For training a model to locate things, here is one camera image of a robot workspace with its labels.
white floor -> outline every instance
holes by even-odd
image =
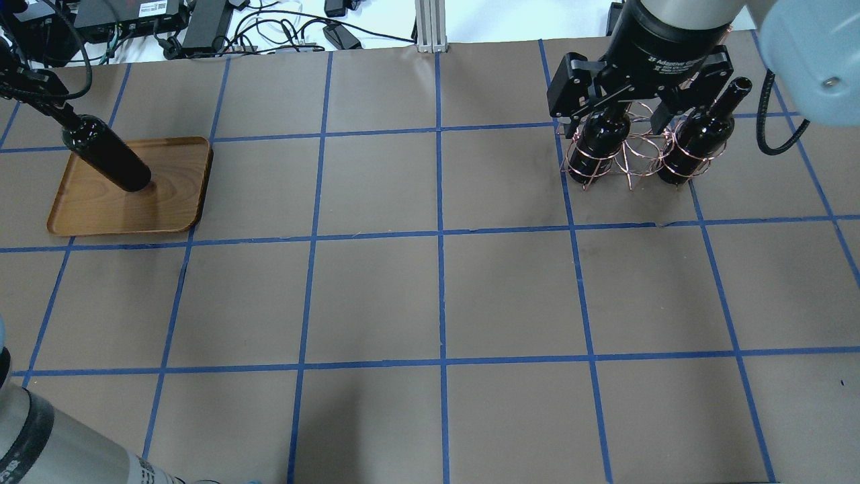
[[[251,0],[252,5],[269,5],[275,0]],[[606,15],[611,0],[516,0],[497,2],[494,0],[460,0],[445,4],[445,19],[450,42],[501,42],[507,40],[565,39],[598,37],[605,33]],[[272,9],[295,10],[307,14],[324,16],[323,0],[279,0]],[[251,8],[233,14],[230,36],[236,32],[237,24],[252,13]],[[287,18],[297,27],[306,17],[285,14],[264,14],[260,18]],[[415,2],[412,0],[364,0],[355,11],[349,11],[339,20],[353,23],[371,31],[409,37],[415,22]],[[251,25],[252,19],[243,25]],[[735,22],[736,29],[753,28],[753,21],[746,11],[741,12]],[[261,26],[261,31],[270,38],[284,39],[272,25]],[[353,29],[364,48],[399,47],[403,43],[363,34]],[[255,31],[248,33],[255,45],[262,48],[271,44]],[[308,41],[334,47],[322,33],[317,23],[307,28]],[[104,44],[87,45],[91,58],[104,53]],[[162,49],[152,37],[129,40],[118,52],[112,63],[147,62],[163,60]]]

metal post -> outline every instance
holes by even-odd
[[[415,0],[415,26],[418,33],[418,52],[448,51],[445,0]]]

black bottle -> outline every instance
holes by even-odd
[[[629,107],[629,102],[613,103],[588,118],[582,127],[582,135],[576,149],[570,155],[568,174],[577,183],[594,183],[596,178],[592,180],[592,175],[603,173],[612,163],[611,158],[594,158],[609,157],[624,143],[630,134],[630,117],[627,115]]]
[[[140,157],[120,139],[105,121],[78,115],[63,121],[66,147],[125,191],[138,191],[149,184],[152,173]]]
[[[749,79],[735,78],[710,108],[687,118],[675,137],[677,143],[663,158],[666,166],[657,171],[660,179],[674,185],[687,183],[702,163],[701,158],[713,155],[732,135],[732,113],[752,89],[753,82]]]

wooden tray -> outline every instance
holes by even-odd
[[[196,136],[127,144],[150,167],[150,184],[128,193],[72,153],[48,216],[48,232],[63,237],[173,233],[197,223],[212,166],[209,141]]]

white label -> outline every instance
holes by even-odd
[[[180,484],[180,481],[128,452],[128,481],[126,484]]]
[[[158,2],[148,2],[140,4],[140,11],[138,12],[138,16],[140,17],[150,17],[150,16],[162,16],[167,13],[167,0],[160,0]]]

